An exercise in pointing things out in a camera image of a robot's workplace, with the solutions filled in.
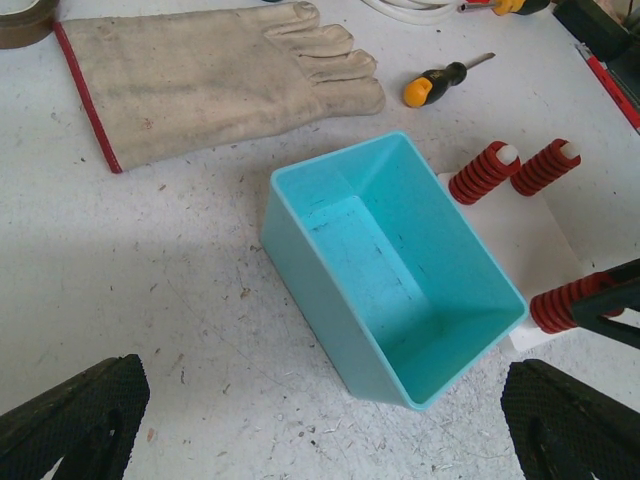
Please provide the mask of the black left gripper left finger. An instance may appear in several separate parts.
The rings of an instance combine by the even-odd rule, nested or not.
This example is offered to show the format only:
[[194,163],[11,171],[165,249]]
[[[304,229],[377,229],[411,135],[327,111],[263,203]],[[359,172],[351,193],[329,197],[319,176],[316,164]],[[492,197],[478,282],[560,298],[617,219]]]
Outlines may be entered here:
[[1,477],[121,479],[149,399],[138,355],[97,363],[1,416]]

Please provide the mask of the beige work glove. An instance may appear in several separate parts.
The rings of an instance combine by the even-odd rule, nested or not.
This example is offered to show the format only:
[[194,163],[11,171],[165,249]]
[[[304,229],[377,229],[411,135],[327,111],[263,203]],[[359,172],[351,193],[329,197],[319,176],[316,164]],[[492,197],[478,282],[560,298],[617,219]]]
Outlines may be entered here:
[[309,2],[76,19],[54,32],[115,174],[385,104],[375,59]]

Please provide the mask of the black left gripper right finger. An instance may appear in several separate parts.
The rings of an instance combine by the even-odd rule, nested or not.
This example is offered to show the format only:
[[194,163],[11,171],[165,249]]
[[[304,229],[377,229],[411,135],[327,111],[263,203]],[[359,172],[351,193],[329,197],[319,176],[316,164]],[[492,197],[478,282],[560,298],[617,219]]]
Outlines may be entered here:
[[559,369],[513,362],[500,403],[525,478],[639,477],[639,413]]

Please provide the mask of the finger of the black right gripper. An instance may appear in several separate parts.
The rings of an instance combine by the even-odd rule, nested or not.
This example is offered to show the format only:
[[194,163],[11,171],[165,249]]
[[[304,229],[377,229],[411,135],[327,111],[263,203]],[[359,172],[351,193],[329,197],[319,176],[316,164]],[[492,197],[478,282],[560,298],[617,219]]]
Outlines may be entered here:
[[579,328],[639,348],[639,328],[607,317],[620,309],[639,312],[639,259],[607,270],[614,285],[578,300],[571,307],[574,322]]

